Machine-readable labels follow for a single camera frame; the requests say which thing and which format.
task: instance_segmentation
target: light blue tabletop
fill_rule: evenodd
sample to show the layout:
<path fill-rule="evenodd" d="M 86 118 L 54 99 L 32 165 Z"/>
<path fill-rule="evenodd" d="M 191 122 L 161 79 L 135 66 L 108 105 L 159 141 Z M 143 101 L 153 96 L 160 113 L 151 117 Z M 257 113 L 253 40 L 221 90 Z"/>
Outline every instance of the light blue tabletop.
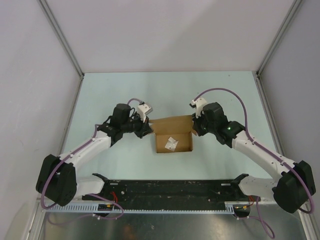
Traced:
<path fill-rule="evenodd" d="M 118 103 L 139 98 L 153 107 L 150 119 L 190 115 L 189 103 L 209 88 L 227 88 L 244 101 L 250 132 L 275 149 L 254 77 L 250 71 L 86 73 L 66 139 L 65 151 L 78 146 L 104 122 Z M 203 96 L 218 102 L 230 121 L 244 124 L 243 109 L 228 92 L 212 91 Z M 100 153 L 78 173 L 100 173 L 109 179 L 208 180 L 233 179 L 247 173 L 270 176 L 240 152 L 221 145 L 212 134 L 193 136 L 192 152 L 156 153 L 153 134 L 139 139 L 125 134 L 110 149 Z"/>

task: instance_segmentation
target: cardboard box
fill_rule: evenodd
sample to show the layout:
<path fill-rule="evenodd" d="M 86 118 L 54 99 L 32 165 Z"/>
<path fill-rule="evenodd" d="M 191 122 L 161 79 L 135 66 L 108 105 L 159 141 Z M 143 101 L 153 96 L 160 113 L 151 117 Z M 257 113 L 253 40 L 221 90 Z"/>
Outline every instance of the cardboard box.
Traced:
<path fill-rule="evenodd" d="M 172 116 L 149 120 L 155 134 L 155 149 L 157 153 L 191 152 L 193 150 L 191 115 Z M 169 138 L 178 141 L 174 151 L 165 148 Z"/>

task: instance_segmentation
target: white wall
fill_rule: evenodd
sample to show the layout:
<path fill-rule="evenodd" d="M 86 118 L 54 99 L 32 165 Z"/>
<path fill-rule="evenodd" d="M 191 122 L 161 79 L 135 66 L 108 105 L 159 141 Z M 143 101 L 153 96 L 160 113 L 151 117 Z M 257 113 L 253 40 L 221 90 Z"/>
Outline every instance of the white wall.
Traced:
<path fill-rule="evenodd" d="M 36 0 L 2 1 L 0 13 L 0 239 L 18 240 L 42 161 L 58 153 L 79 76 Z"/>
<path fill-rule="evenodd" d="M 312 166 L 320 223 L 320 1 L 306 0 L 262 73 L 287 157 Z"/>
<path fill-rule="evenodd" d="M 82 70 L 257 70 L 293 0 L 48 0 Z"/>

